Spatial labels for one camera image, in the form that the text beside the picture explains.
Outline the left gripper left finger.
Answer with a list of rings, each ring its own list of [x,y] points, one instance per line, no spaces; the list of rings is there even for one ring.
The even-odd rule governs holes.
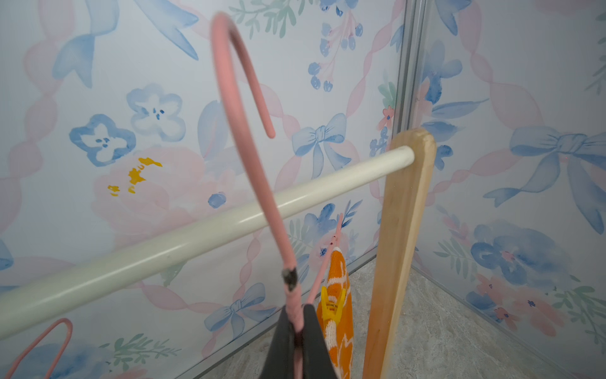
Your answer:
[[[294,379],[295,332],[282,308],[259,379]]]

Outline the yellow clothespin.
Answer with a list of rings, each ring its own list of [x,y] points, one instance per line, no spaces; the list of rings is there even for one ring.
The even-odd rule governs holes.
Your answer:
[[[347,291],[341,290],[341,293],[336,297],[336,301],[332,302],[328,295],[328,289],[322,287],[320,292],[320,309],[322,310],[323,321],[333,321],[336,324],[342,319],[342,312],[345,308],[345,301],[347,299]]]

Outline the orange patterned towel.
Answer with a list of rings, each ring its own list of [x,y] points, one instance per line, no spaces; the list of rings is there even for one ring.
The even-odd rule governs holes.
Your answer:
[[[347,263],[335,248],[328,279],[320,291],[317,317],[337,378],[351,378],[354,348],[354,315]]]

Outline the pink hanger with orange towel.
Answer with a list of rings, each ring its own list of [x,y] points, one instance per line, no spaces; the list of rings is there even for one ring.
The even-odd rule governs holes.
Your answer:
[[[305,325],[303,306],[309,303],[301,301],[297,259],[253,140],[238,88],[233,57],[237,56],[242,64],[267,136],[275,137],[276,131],[243,39],[235,23],[225,13],[218,13],[211,20],[211,49],[220,96],[238,155],[282,258],[281,276],[286,295],[284,307],[295,332],[294,378],[304,378],[301,331]]]

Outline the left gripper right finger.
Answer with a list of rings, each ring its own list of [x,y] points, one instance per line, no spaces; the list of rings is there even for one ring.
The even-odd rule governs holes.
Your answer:
[[[302,373],[304,379],[337,379],[313,305],[303,306],[301,331]]]

